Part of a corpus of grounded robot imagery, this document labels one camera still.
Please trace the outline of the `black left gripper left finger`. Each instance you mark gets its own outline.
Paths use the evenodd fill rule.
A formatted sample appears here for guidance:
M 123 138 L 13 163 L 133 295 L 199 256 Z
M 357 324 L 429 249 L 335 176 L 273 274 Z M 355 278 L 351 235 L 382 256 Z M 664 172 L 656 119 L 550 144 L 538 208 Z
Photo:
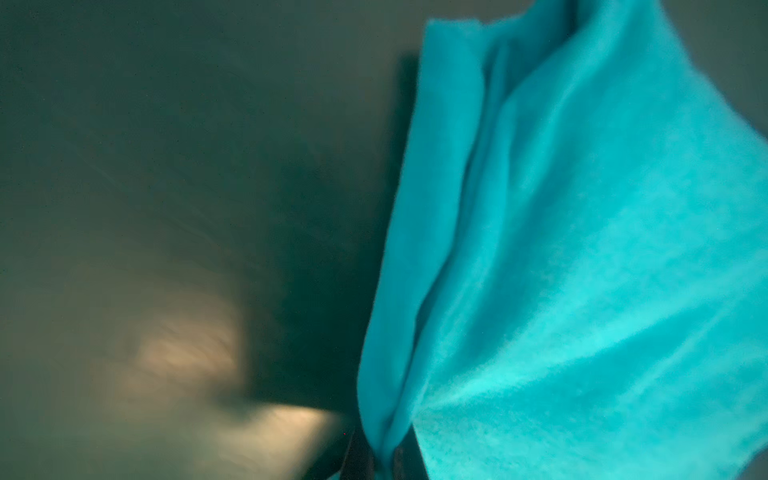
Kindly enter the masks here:
M 361 428 L 352 434 L 339 471 L 340 480 L 374 480 L 375 457 Z

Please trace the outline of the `teal printed t-shirt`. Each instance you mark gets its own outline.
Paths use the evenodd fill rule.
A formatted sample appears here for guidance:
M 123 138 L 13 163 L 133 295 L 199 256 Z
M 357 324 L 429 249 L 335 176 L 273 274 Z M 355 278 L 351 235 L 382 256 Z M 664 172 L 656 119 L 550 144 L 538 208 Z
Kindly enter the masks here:
M 734 479 L 767 445 L 767 143 L 656 1 L 424 32 L 358 375 L 381 476 Z

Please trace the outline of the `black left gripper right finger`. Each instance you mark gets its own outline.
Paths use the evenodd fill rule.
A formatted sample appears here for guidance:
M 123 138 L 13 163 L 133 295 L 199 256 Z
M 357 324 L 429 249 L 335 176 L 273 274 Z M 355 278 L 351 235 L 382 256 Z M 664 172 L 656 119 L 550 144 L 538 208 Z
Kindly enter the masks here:
M 411 427 L 395 449 L 392 460 L 394 480 L 428 480 L 429 476 L 418 443 L 415 429 Z

